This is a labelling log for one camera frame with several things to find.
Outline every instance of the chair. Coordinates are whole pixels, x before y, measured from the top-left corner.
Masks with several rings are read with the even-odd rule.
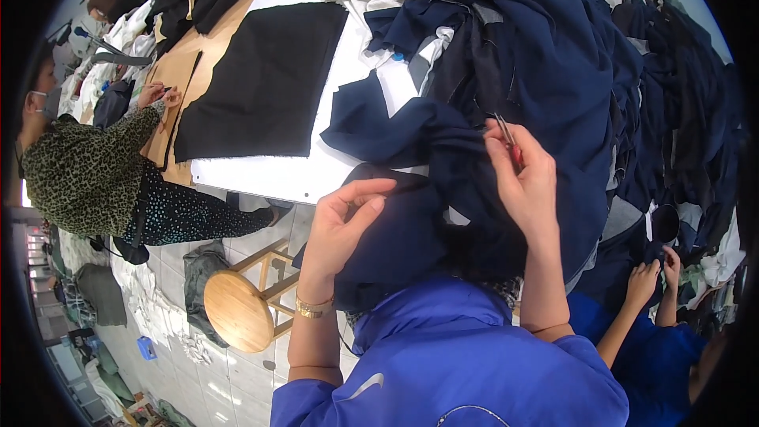
[[[278,300],[283,293],[298,285],[300,273],[265,288],[273,259],[292,262],[286,253],[287,247],[287,240],[274,242],[228,270],[216,272],[206,283],[203,298],[208,319],[216,333],[238,350],[259,353],[292,328],[292,318],[274,326],[269,307],[295,317],[295,310],[283,306]],[[259,262],[262,262],[261,278],[256,287],[242,273]]]

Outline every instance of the leopard print shirt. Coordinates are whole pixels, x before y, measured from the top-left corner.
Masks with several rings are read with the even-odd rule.
[[[74,234],[123,234],[138,199],[145,146],[165,109],[130,108],[109,128],[65,114],[22,156],[26,194],[44,218]]]

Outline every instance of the gold wristwatch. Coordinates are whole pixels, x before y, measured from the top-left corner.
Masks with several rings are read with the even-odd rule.
[[[332,310],[332,304],[335,302],[335,296],[327,300],[325,303],[319,305],[310,305],[298,297],[298,293],[295,294],[295,310],[306,318],[321,318],[325,313],[329,313]]]

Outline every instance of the face mask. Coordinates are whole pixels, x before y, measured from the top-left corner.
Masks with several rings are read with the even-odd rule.
[[[61,87],[56,86],[50,92],[32,91],[33,94],[45,97],[45,105],[42,109],[38,109],[38,113],[42,113],[48,120],[56,120],[58,118],[58,107],[61,102]]]

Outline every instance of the royal blue shirt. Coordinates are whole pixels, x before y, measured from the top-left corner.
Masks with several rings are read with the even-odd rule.
[[[628,401],[585,337],[539,340],[494,294],[454,278],[405,289],[362,317],[341,387],[274,391],[273,427],[624,425]]]
[[[614,316],[582,293],[570,293],[567,302],[574,333],[598,344]],[[690,369],[706,343],[688,325],[658,327],[647,314],[635,318],[612,365],[630,401],[628,427],[671,427],[685,418]]]

